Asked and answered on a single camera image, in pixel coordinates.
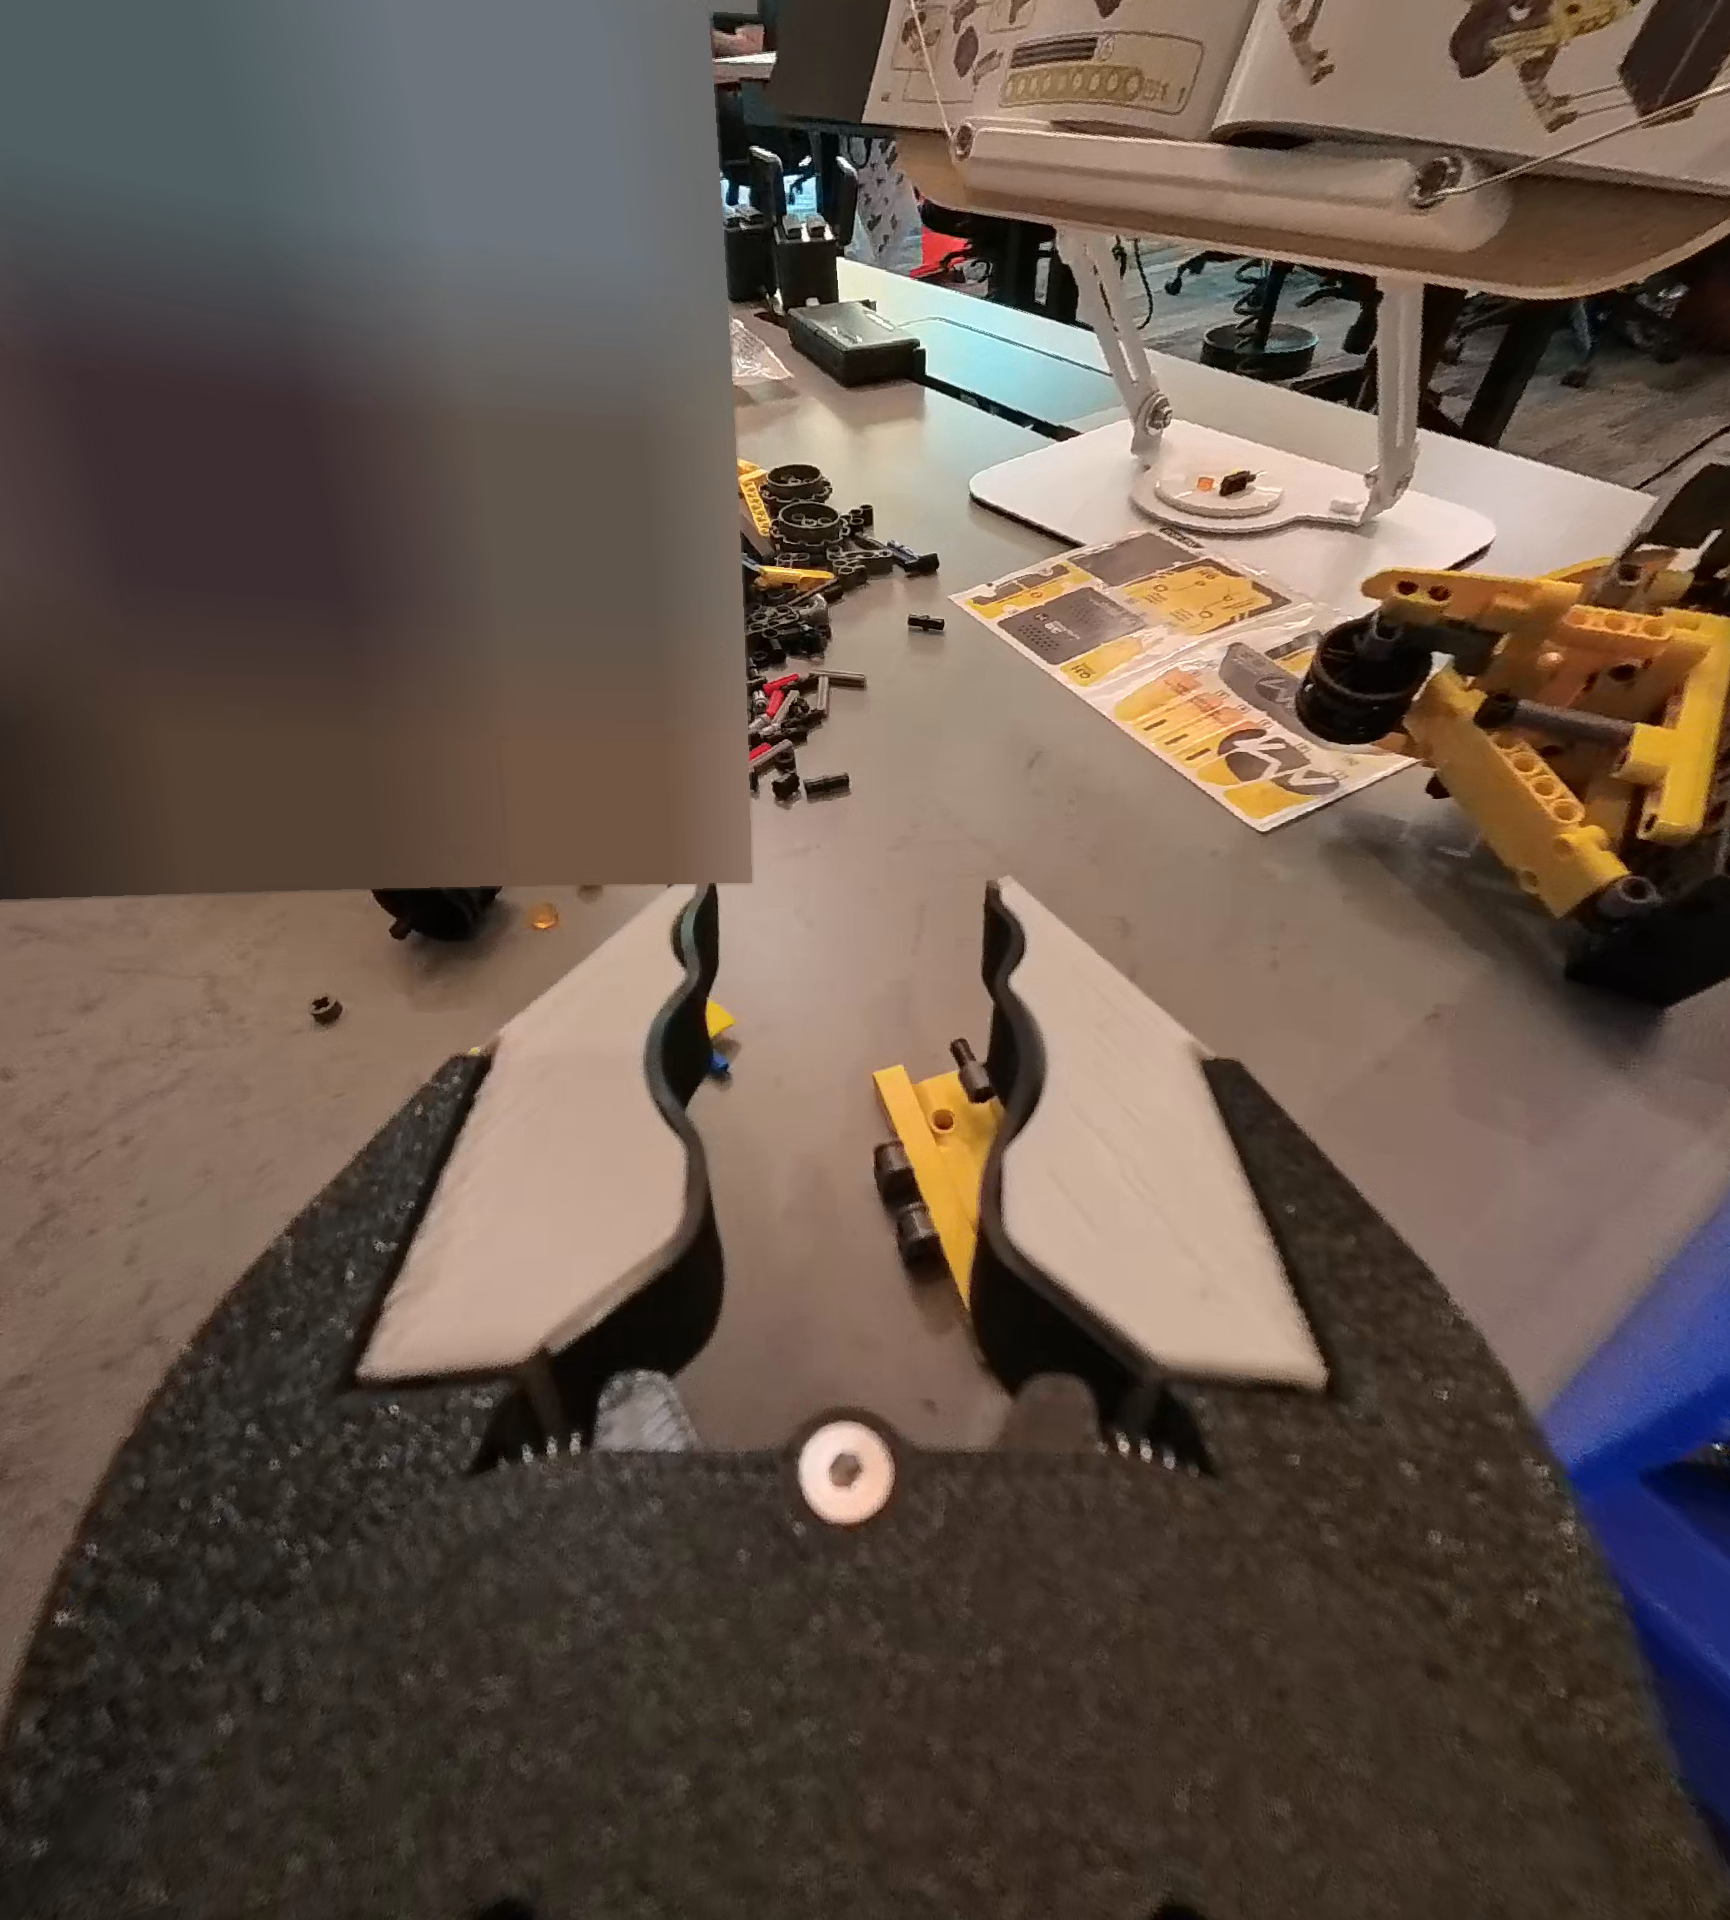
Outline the white book stand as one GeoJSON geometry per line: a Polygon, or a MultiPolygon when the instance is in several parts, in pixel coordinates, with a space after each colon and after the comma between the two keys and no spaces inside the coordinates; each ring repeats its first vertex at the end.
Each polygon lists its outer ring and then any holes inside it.
{"type": "Polygon", "coordinates": [[[1124,426],[981,473],[973,500],[1067,547],[1150,527],[1214,550],[1264,542],[1312,597],[1349,592],[1381,566],[1460,564],[1495,536],[1477,510],[1414,492],[1428,286],[1567,300],[1658,274],[1730,235],[1728,197],[1490,170],[1448,148],[1258,148],[973,117],[947,135],[904,129],[899,161],[934,203],[1051,229],[1126,414],[1124,426]],[[1270,445],[1264,429],[1190,421],[1117,295],[1116,235],[1370,276],[1379,302],[1368,469],[1270,445]],[[1200,475],[1232,469],[1255,473],[1258,491],[1194,495],[1200,475]]]}

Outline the black rectangular box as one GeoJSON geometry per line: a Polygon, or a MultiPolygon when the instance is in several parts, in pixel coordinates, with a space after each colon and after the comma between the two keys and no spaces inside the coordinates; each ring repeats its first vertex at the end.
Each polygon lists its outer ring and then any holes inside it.
{"type": "Polygon", "coordinates": [[[919,337],[866,300],[829,300],[786,313],[793,352],[846,390],[925,383],[919,337]]]}

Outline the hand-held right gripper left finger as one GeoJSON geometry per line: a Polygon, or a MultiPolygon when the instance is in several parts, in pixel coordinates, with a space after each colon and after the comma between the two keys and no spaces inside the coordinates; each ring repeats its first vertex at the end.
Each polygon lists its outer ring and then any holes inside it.
{"type": "Polygon", "coordinates": [[[688,1106],[717,962],[717,889],[673,884],[503,1023],[357,1380],[510,1380],[539,1424],[591,1424],[611,1379],[702,1356],[726,1259],[688,1106]]]}

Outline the black toy wheel hub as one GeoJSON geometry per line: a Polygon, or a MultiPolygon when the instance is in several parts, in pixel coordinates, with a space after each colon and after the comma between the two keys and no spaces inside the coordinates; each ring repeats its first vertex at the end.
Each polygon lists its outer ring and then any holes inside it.
{"type": "Polygon", "coordinates": [[[395,944],[469,944],[490,925],[501,896],[495,884],[374,890],[371,903],[395,944]]]}

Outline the dark grey panel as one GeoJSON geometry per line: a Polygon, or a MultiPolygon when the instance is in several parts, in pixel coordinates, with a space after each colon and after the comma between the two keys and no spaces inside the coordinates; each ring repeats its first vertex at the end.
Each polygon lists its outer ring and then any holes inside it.
{"type": "Polygon", "coordinates": [[[772,73],[764,108],[784,124],[873,129],[873,75],[891,3],[760,3],[772,73]]]}

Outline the open instruction booklet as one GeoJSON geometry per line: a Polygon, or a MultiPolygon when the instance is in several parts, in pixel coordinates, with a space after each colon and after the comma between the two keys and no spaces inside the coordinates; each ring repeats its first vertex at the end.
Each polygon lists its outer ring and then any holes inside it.
{"type": "Polygon", "coordinates": [[[1412,143],[1730,197],[1730,3],[887,5],[872,52],[898,130],[1412,143]]]}

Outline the yellow printed sticker sheet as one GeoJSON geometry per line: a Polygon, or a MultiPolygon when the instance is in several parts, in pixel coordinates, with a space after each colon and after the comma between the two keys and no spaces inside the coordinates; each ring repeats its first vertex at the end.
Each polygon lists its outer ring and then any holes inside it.
{"type": "Polygon", "coordinates": [[[1196,540],[1142,530],[1070,548],[952,605],[1253,832],[1410,764],[1379,744],[1325,743],[1298,719],[1342,613],[1196,540]]]}

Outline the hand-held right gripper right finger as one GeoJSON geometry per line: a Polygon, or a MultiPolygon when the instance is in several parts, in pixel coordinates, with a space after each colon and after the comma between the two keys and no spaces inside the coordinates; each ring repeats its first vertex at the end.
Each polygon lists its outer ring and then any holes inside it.
{"type": "Polygon", "coordinates": [[[967,1321],[1014,1404],[1197,1432],[1200,1404],[1322,1410],[1330,1359],[1219,1102],[1219,1058],[1014,877],[981,896],[967,1321]]]}

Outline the pile of toy building pieces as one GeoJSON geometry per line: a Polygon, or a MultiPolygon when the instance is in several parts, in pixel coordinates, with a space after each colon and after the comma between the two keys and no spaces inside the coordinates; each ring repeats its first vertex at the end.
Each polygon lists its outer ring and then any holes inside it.
{"type": "Polygon", "coordinates": [[[936,583],[942,558],[889,536],[869,503],[840,503],[813,464],[742,458],[735,498],[747,790],[780,808],[828,805],[852,790],[821,759],[832,719],[872,687],[834,660],[836,614],[879,583],[936,583]]]}

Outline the yellow toy vehicle model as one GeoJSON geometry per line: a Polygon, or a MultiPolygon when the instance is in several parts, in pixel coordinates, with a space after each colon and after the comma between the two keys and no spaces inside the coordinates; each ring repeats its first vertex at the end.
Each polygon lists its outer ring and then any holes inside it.
{"type": "Polygon", "coordinates": [[[1563,931],[1569,983],[1653,1010],[1730,983],[1730,463],[1609,558],[1359,592],[1298,725],[1419,763],[1563,931]]]}

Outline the yellow toy plate assembly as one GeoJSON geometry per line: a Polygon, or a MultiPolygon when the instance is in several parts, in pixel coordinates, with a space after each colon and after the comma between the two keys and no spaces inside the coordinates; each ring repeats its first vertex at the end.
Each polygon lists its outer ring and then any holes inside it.
{"type": "Polygon", "coordinates": [[[887,1136],[872,1180],[899,1265],[917,1282],[947,1278],[971,1309],[980,1193],[1004,1106],[973,1045],[947,1045],[950,1069],[914,1078],[893,1065],[872,1074],[887,1136]]]}

